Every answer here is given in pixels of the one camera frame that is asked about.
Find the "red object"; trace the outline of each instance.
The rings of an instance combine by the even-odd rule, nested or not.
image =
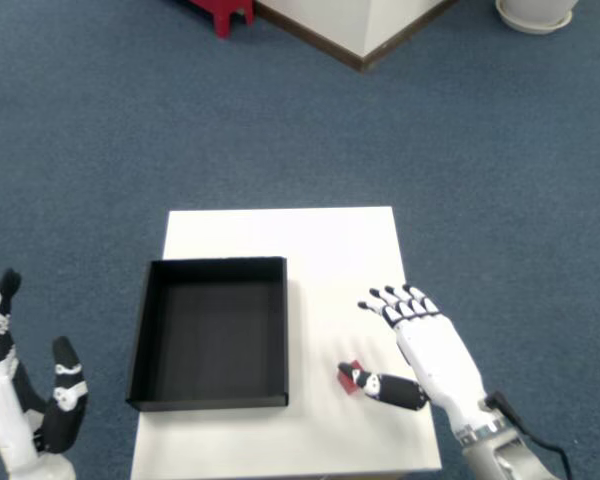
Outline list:
[[[353,368],[357,368],[358,370],[364,370],[362,365],[360,365],[357,360],[351,362],[351,366]],[[340,385],[342,385],[342,388],[344,388],[344,391],[347,392],[347,395],[351,395],[359,388],[355,383],[353,383],[353,380],[340,371],[338,371],[338,381],[340,382]]]
[[[220,38],[229,36],[229,20],[231,14],[244,9],[247,25],[253,23],[253,0],[189,0],[194,5],[204,8],[213,15],[216,35]]]

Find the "robot finger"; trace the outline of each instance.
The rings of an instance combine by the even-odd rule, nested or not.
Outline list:
[[[7,269],[0,279],[0,315],[11,314],[11,299],[20,289],[22,277],[11,268]]]
[[[398,297],[400,300],[402,300],[403,302],[408,302],[409,300],[411,300],[413,298],[413,295],[411,295],[409,292],[407,292],[404,287],[400,287],[400,288],[393,288],[391,286],[386,286],[384,287],[384,289],[389,292],[390,294]]]
[[[413,287],[411,285],[403,285],[402,289],[404,291],[408,292],[418,302],[422,301],[422,299],[426,297],[426,295],[424,293],[422,293],[420,291],[420,289]]]
[[[370,398],[409,410],[420,410],[428,401],[424,390],[417,382],[393,375],[383,375],[353,368],[341,363],[338,369],[353,380]]]
[[[401,320],[404,320],[404,317],[400,313],[394,308],[387,306],[386,303],[379,299],[373,299],[369,302],[360,302],[358,303],[358,306],[363,310],[372,310],[382,316],[391,328]]]
[[[373,295],[374,297],[383,300],[390,307],[395,307],[396,304],[400,301],[398,297],[388,292],[386,288],[384,290],[377,290],[375,288],[372,288],[371,290],[369,290],[369,293],[371,293],[371,295]]]
[[[78,436],[87,405],[87,384],[80,360],[66,337],[54,341],[53,356],[55,388],[47,403],[41,433],[46,451],[62,453],[71,448]]]

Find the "black box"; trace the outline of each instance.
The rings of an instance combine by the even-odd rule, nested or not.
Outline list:
[[[288,391],[285,258],[151,262],[127,402],[271,407]]]

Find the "white table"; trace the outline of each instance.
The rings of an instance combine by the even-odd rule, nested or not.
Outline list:
[[[356,304],[404,272],[390,207],[174,211],[165,259],[284,256],[288,407],[141,413],[133,480],[439,469],[429,408],[347,396],[340,361],[410,378],[393,332]]]

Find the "gray carpet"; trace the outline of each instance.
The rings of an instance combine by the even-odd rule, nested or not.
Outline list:
[[[0,271],[24,275],[39,390],[53,337],[83,359],[80,478],[129,476],[132,334],[170,209],[359,205],[394,207],[409,279],[487,387],[600,480],[600,2],[537,38],[464,0],[359,75],[261,19],[219,41],[172,0],[0,1]],[[471,478],[435,420],[425,477]]]

